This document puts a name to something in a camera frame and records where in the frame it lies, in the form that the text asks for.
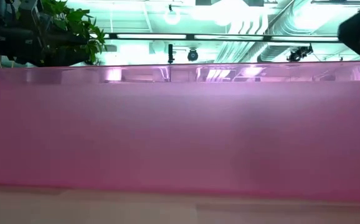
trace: ceiling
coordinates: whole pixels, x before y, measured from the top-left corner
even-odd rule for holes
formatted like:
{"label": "ceiling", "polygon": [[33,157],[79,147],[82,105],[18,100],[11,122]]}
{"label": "ceiling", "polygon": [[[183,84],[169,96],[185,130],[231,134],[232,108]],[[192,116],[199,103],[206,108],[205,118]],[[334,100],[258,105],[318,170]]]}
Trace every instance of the ceiling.
{"label": "ceiling", "polygon": [[[281,18],[289,16],[289,9],[282,16],[278,15],[291,2],[269,0],[264,7],[248,7],[242,0],[219,0],[211,6],[197,6],[196,1],[201,0],[68,0],[67,5],[89,9],[90,15],[97,19],[97,26],[105,32],[264,34],[270,32],[267,29],[270,23],[277,26],[282,22]],[[311,0],[295,0],[293,4],[302,3],[305,3],[304,9],[294,11],[299,14],[294,15],[296,22],[293,25],[306,34],[317,35],[336,36],[339,24],[360,8],[341,4],[317,6]],[[260,48],[253,42],[108,40],[107,44],[112,45],[109,52],[98,55],[103,65],[167,63],[168,44],[174,45],[174,63],[191,63],[187,59],[189,49],[197,50],[197,63],[254,62],[255,58],[245,55],[256,57],[267,48],[266,45]],[[312,47],[314,54],[303,61],[336,61],[341,57],[343,60],[360,59],[343,44],[313,44]],[[292,46],[282,47],[272,61],[286,61],[290,49]]]}

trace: wooden floor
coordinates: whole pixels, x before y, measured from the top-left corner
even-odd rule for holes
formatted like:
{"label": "wooden floor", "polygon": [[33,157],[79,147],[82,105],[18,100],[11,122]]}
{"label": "wooden floor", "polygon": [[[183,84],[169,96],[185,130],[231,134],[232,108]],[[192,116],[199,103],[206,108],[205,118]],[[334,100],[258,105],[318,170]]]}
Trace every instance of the wooden floor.
{"label": "wooden floor", "polygon": [[0,186],[0,223],[360,224],[360,205]]}

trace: security camera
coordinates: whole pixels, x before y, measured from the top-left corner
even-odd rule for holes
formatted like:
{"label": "security camera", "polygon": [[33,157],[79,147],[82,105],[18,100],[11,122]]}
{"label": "security camera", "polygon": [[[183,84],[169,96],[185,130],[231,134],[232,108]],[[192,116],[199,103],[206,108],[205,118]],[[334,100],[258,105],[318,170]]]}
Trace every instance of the security camera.
{"label": "security camera", "polygon": [[198,53],[196,49],[191,49],[190,52],[188,52],[188,56],[187,56],[188,60],[190,62],[194,62],[196,60],[198,60]]}

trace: pink translucent panel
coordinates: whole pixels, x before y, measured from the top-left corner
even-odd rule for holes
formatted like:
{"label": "pink translucent panel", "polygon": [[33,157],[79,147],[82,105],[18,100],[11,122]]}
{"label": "pink translucent panel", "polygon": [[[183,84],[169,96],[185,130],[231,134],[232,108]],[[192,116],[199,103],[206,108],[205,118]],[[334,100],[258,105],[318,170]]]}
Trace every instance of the pink translucent panel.
{"label": "pink translucent panel", "polygon": [[0,69],[0,184],[360,202],[351,80],[360,62]]}

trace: potted plant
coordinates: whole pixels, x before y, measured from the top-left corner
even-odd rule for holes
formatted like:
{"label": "potted plant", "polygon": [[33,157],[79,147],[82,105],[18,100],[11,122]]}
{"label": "potted plant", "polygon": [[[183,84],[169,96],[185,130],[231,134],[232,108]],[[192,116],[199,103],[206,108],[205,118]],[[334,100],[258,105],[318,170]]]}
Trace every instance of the potted plant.
{"label": "potted plant", "polygon": [[98,63],[97,53],[102,53],[103,49],[107,50],[105,45],[105,33],[96,26],[96,18],[89,15],[90,10],[71,9],[67,7],[66,1],[58,0],[41,0],[43,4],[43,13],[52,16],[54,27],[52,32],[55,34],[66,33],[72,34],[80,39],[81,45],[50,45],[52,51],[51,57],[47,62],[37,62],[37,66],[66,66],[76,63],[77,58],[87,58],[85,63],[95,65]]}

